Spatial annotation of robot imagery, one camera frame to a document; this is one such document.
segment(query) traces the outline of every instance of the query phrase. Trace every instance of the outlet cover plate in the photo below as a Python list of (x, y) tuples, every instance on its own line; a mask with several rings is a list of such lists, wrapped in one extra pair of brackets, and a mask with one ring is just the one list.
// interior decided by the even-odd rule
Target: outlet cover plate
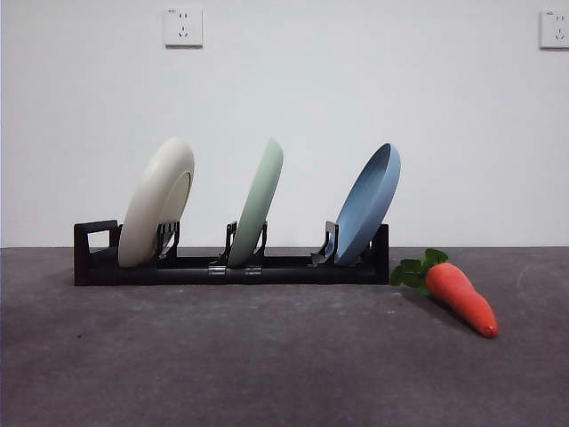
[(569, 11), (542, 11), (540, 31), (540, 48), (569, 49)]
[(166, 47), (203, 47), (203, 11), (200, 7), (164, 9)]

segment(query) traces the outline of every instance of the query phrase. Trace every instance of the plate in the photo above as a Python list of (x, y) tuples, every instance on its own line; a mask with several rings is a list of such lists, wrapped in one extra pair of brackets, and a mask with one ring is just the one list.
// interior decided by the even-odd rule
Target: plate
[(257, 173), (245, 200), (241, 218), (229, 253), (228, 267), (243, 264), (257, 246), (268, 209), (275, 195), (278, 178), (283, 167), (283, 149), (275, 140), (265, 148)]
[(120, 267), (136, 267), (152, 258), (158, 225), (180, 220), (193, 178), (194, 154), (189, 145), (177, 137), (162, 144), (128, 205), (118, 243)]
[[(367, 162), (338, 215), (334, 263), (347, 266), (369, 246), (395, 195), (401, 159), (392, 144), (382, 145)], [(327, 249), (332, 250), (333, 238)]]

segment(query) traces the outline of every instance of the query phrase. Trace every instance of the carrot leaves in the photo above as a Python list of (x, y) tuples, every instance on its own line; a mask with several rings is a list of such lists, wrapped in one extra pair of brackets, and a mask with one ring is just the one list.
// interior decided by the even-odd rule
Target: carrot leaves
[(424, 258), (420, 260), (401, 260), (391, 272), (389, 284), (392, 286), (406, 285), (417, 289), (422, 295), (429, 295), (425, 285), (427, 271), (436, 264), (446, 262), (448, 255), (444, 252), (429, 248), (425, 251)]

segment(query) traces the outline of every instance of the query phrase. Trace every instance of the orange carrot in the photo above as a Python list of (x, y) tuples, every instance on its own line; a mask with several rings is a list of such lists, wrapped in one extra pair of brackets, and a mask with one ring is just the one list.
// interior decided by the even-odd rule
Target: orange carrot
[(427, 249), (421, 260), (402, 260), (391, 273), (389, 283), (405, 284), (421, 294), (432, 295), (448, 304), (481, 335), (493, 338), (498, 334), (498, 324), (490, 304), (474, 289), (469, 278), (446, 260), (445, 253)]
[(459, 268), (448, 262), (437, 264), (427, 271), (425, 284), (433, 297), (448, 304), (481, 335), (493, 338), (498, 334), (490, 304)]

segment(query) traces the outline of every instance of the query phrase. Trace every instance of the floor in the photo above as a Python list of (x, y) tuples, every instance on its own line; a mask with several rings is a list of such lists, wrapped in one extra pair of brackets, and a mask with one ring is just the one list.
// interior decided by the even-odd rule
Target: floor
[(411, 289), (73, 287), (71, 249), (5, 249), (2, 425), (569, 425), (569, 248), (447, 252), (496, 339)]

